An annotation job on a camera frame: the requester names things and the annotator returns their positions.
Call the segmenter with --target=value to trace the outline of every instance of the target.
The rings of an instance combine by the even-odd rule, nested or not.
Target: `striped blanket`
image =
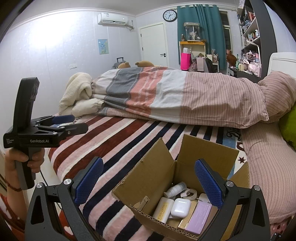
[[[73,178],[94,156],[103,158],[103,174],[80,209],[106,241],[168,240],[142,226],[128,207],[111,196],[112,189],[159,138],[173,158],[179,153],[184,134],[239,149],[230,176],[246,161],[239,130],[234,128],[93,115],[76,120],[81,122],[88,124],[89,131],[67,138],[59,148],[51,148],[49,157],[60,180]]]
[[[105,102],[98,112],[104,116],[240,129],[268,120],[259,86],[221,73],[167,67],[114,69],[93,80],[91,88],[92,98]]]

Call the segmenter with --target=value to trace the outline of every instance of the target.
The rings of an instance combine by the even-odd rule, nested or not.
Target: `box flap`
[[[141,202],[145,196],[151,199],[170,170],[172,176],[170,183],[172,182],[173,164],[174,159],[160,138],[125,178],[117,184],[112,190],[112,195],[128,207]]]
[[[185,134],[183,136],[178,162],[194,169],[195,161],[203,158],[209,166],[227,179],[239,151],[227,146]]]
[[[231,181],[241,188],[251,188],[250,187],[250,173],[249,173],[249,163],[246,162],[243,166],[238,169],[238,171],[230,178]]]

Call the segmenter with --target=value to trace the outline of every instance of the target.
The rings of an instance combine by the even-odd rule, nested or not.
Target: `gripper handle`
[[[15,148],[25,153],[29,157],[29,160],[32,160],[33,154],[41,150],[41,147],[33,148],[33,147],[17,146]],[[34,180],[36,179],[36,174],[32,173],[31,168],[28,167],[27,165],[28,165],[28,161],[26,162],[15,161],[17,176],[19,178],[20,188],[22,190],[31,189],[35,186]]]

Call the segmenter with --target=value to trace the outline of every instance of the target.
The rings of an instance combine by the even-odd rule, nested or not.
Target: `purple box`
[[[188,222],[185,231],[193,234],[200,234],[211,211],[210,203],[198,201],[196,208]]]

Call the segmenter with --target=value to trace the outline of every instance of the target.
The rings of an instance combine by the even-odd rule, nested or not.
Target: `green pillow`
[[[296,150],[296,105],[292,107],[290,112],[280,118],[279,128],[283,138],[287,142],[291,142]]]

